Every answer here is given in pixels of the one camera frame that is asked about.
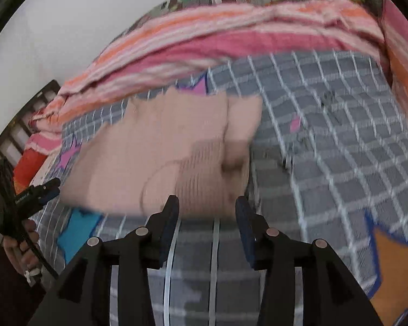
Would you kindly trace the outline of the person's left hand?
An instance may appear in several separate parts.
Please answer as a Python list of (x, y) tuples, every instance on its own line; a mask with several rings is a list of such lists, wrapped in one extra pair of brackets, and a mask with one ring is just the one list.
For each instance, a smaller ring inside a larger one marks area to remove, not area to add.
[(3, 248), (14, 269), (23, 275), (32, 286), (40, 276), (41, 266), (38, 257), (31, 251), (26, 241), (18, 242), (10, 236), (3, 237)]

